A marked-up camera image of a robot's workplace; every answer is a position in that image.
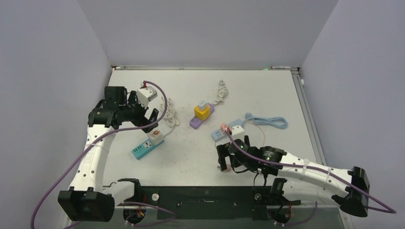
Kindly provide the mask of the light blue power strip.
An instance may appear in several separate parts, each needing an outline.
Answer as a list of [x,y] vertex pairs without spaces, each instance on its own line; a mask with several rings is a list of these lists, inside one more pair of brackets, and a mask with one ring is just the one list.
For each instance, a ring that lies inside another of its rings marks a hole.
[[[243,120],[237,119],[237,120],[234,120],[232,122],[229,122],[227,125],[230,126],[230,127],[233,127],[233,126],[236,126],[236,125],[243,126]],[[211,137],[212,137],[214,142],[217,142],[217,141],[223,139],[225,137],[225,134],[223,133],[222,129],[219,128],[219,129],[211,132]]]

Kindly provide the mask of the white cube socket adapter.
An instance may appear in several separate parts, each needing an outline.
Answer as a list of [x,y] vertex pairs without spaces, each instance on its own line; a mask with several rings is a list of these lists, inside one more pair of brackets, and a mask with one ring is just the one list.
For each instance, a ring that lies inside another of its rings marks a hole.
[[154,145],[160,144],[164,141],[165,138],[164,134],[158,129],[152,130],[151,132],[147,133],[147,136],[149,141]]

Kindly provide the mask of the teal power strip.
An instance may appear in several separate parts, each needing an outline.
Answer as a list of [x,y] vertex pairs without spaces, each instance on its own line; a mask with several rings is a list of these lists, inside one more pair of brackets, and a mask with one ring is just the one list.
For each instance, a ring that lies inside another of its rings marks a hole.
[[141,160],[147,154],[149,154],[154,149],[156,149],[157,147],[162,145],[164,142],[165,141],[163,140],[162,142],[155,145],[150,140],[146,140],[142,144],[140,144],[137,147],[133,148],[132,149],[132,154],[137,160]]

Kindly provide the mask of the purple power strip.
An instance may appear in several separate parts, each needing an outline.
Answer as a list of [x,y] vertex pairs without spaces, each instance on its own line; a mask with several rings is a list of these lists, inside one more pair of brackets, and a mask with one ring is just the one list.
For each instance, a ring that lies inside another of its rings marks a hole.
[[[212,105],[211,103],[208,103],[209,108],[210,108],[210,114],[208,115],[208,117],[210,115],[212,115],[214,113],[214,105]],[[189,121],[189,125],[190,127],[192,127],[193,129],[197,130],[202,124],[204,123],[203,120],[199,119],[198,117],[194,116],[190,121]]]

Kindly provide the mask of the yellow cube socket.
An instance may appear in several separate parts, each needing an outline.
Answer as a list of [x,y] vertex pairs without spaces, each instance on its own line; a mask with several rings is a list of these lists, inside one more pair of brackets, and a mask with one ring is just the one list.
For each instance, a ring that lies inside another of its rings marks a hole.
[[206,104],[205,107],[201,110],[199,106],[194,108],[194,116],[201,121],[205,121],[211,115],[211,107]]

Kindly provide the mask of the small white wall charger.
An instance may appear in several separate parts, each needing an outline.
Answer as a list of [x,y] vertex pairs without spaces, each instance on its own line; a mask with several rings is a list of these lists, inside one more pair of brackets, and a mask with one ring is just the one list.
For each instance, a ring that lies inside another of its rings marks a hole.
[[207,102],[205,100],[201,100],[197,104],[198,109],[201,110],[201,111],[204,110],[206,108],[206,106],[207,106]]

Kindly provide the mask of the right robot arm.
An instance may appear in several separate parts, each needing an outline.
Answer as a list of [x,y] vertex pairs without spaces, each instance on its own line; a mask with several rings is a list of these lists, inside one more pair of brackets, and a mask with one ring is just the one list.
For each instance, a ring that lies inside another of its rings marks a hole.
[[283,149],[273,146],[256,147],[244,140],[235,139],[216,146],[221,170],[244,166],[246,170],[262,174],[293,179],[289,188],[277,186],[270,190],[270,198],[276,204],[286,200],[319,201],[336,205],[343,212],[356,216],[368,216],[370,182],[361,167],[338,169],[310,162]]

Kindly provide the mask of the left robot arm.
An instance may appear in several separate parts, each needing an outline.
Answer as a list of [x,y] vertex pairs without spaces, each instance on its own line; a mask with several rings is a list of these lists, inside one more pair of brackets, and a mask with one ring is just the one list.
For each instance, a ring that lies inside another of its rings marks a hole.
[[133,180],[120,180],[117,188],[104,191],[103,175],[111,145],[124,122],[131,122],[144,133],[158,126],[156,108],[149,118],[145,116],[157,95],[154,88],[146,85],[131,92],[124,86],[104,88],[104,98],[88,115],[85,154],[69,188],[58,195],[58,203],[70,220],[108,222],[115,207],[124,200],[130,205],[141,202],[142,191]]

